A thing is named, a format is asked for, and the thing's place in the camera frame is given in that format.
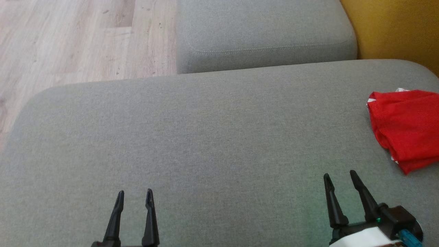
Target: red fabric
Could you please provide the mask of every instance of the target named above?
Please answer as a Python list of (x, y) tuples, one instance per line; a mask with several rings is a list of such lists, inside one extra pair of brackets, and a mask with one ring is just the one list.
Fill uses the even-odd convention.
[(368, 102), (377, 141), (405, 174), (439, 161), (439, 94), (421, 90), (378, 93)]

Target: folded red garment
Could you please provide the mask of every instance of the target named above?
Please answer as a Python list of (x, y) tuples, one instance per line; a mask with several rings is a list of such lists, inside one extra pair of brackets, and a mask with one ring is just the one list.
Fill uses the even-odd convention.
[(405, 174), (439, 161), (439, 94), (377, 93), (367, 103), (377, 141)]

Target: yellow wall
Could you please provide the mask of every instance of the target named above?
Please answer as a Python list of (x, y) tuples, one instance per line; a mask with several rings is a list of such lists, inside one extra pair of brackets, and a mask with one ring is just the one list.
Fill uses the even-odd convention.
[(355, 29), (358, 58), (395, 58), (439, 76), (439, 0), (340, 0)]

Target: gray fabric upholstery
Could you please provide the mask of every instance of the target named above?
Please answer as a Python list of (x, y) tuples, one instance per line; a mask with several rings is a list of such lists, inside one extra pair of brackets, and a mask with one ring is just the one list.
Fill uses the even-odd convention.
[(323, 174), (351, 222), (349, 170), (439, 245), (439, 166), (404, 176), (371, 130), (372, 91), (439, 91), (426, 68), (357, 60), (55, 87), (18, 117), (0, 163), (0, 246), (89, 246), (119, 190), (139, 245), (146, 189), (161, 245), (324, 247)]
[(339, 0), (179, 0), (178, 73), (356, 59)]

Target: wooden floor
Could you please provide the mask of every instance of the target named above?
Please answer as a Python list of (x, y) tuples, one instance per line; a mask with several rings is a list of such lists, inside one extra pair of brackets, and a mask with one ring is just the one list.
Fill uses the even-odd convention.
[(175, 74), (175, 15), (176, 0), (0, 0), (0, 151), (44, 89)]

